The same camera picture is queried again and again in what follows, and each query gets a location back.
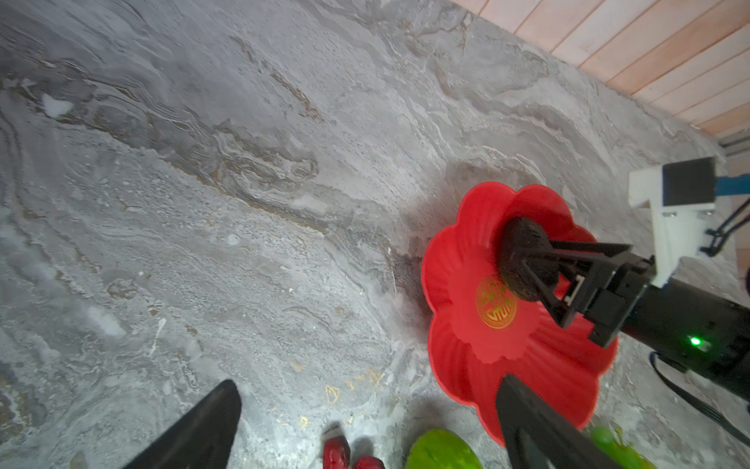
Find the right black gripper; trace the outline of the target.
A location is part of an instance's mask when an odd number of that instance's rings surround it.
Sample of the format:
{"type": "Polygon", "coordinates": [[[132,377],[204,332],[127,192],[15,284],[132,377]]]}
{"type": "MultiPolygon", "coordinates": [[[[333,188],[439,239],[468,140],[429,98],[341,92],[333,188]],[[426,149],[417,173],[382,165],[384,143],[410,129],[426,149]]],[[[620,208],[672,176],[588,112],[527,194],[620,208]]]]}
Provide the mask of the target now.
{"type": "Polygon", "coordinates": [[[607,242],[515,243],[509,261],[521,263],[518,297],[540,303],[560,328],[580,314],[593,326],[588,339],[605,349],[655,275],[655,258],[632,249],[607,242]]]}

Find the dark avocado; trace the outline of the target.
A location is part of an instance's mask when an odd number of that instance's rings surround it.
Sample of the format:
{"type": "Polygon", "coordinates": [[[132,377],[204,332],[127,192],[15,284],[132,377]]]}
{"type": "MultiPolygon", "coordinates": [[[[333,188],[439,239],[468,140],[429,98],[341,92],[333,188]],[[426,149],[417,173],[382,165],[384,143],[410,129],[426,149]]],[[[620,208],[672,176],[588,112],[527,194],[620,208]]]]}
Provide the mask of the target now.
{"type": "Polygon", "coordinates": [[[538,302],[541,290],[554,291],[559,283],[558,264],[534,254],[551,251],[552,244],[537,222],[517,217],[498,238],[498,273],[509,291],[525,302],[538,302]]]}

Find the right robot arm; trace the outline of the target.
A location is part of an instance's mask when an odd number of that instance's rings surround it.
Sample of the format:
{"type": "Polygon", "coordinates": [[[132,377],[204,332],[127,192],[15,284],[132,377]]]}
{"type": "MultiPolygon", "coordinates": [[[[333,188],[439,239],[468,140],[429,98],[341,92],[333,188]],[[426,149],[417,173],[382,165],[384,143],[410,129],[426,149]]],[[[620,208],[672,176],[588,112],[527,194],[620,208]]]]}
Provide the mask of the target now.
{"type": "Polygon", "coordinates": [[[607,348],[624,333],[678,371],[693,371],[749,398],[749,310],[670,279],[652,285],[655,263],[628,244],[504,240],[498,269],[515,295],[538,301],[568,328],[584,319],[607,348]]]}

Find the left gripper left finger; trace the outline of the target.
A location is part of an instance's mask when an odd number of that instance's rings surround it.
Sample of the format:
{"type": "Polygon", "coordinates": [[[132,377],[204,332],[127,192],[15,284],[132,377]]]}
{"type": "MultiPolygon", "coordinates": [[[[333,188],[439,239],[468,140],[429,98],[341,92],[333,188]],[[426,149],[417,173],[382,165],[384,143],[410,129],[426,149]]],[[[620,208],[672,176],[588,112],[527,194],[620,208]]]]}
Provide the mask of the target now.
{"type": "Polygon", "coordinates": [[[241,398],[236,383],[222,381],[128,468],[226,468],[238,431],[241,398]]]}

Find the green bumpy custard apple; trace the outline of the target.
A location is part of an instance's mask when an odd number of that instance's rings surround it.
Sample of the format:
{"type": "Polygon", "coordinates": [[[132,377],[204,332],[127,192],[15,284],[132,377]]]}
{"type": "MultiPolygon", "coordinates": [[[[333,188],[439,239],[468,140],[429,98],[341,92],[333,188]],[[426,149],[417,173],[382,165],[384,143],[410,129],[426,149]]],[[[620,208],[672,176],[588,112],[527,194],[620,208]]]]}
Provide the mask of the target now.
{"type": "Polygon", "coordinates": [[[471,447],[455,433],[432,429],[411,446],[406,469],[482,469],[471,447]]]}

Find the red cherry pair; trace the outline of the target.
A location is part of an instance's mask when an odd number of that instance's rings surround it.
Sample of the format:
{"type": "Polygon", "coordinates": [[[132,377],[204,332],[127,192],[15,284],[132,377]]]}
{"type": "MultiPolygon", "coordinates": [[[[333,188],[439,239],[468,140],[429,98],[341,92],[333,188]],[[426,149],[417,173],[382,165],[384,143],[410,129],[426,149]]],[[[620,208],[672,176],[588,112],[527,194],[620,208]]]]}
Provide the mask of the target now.
{"type": "Polygon", "coordinates": [[[323,469],[384,469],[383,461],[374,456],[360,457],[354,465],[348,441],[344,436],[337,436],[326,440],[322,450],[323,469]]]}

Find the green grape bunch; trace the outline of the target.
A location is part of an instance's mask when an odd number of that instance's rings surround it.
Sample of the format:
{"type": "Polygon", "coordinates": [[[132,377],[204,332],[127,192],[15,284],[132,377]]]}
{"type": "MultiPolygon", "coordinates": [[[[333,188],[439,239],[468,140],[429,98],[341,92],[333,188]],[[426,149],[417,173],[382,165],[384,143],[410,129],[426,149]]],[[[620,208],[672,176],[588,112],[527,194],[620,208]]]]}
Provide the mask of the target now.
{"type": "Polygon", "coordinates": [[[606,455],[616,461],[622,468],[656,469],[656,466],[646,457],[640,455],[636,449],[625,443],[622,430],[597,426],[590,431],[590,439],[594,445],[606,455]]]}

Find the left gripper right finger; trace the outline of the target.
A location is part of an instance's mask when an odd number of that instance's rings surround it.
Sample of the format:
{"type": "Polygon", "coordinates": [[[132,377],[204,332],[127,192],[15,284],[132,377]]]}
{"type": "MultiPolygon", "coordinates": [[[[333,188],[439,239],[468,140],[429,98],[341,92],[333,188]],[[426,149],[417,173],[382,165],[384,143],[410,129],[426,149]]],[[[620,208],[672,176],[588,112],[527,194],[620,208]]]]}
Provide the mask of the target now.
{"type": "Polygon", "coordinates": [[[495,407],[514,469],[619,467],[513,374],[503,377],[495,407]]]}

